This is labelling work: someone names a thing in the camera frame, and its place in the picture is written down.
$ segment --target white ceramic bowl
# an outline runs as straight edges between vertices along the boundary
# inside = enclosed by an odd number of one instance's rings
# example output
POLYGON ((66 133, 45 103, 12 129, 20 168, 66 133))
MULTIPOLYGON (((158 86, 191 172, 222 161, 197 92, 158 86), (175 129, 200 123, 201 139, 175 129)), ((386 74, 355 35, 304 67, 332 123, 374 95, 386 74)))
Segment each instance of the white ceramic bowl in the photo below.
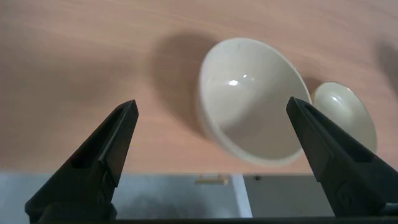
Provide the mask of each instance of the white ceramic bowl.
POLYGON ((362 145, 376 152, 377 136, 371 116, 349 88, 334 82, 324 83, 312 93, 312 101, 316 109, 362 145))
POLYGON ((260 41, 235 38, 206 55, 200 72, 198 114, 223 148, 249 162, 284 165, 302 148, 286 113, 291 96, 311 102, 293 65, 260 41))

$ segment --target table surface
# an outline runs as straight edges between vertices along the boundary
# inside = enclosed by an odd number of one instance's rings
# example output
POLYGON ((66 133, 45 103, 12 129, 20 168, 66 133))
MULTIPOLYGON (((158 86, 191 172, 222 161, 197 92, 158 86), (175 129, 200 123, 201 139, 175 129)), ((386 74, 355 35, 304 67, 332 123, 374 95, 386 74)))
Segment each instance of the table surface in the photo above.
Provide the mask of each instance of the table surface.
POLYGON ((309 174, 241 161, 205 139, 193 107, 201 61, 249 37, 284 54, 312 91, 351 88, 398 169, 398 1, 0 2, 0 169, 57 169, 113 108, 140 117, 124 165, 133 173, 309 174))

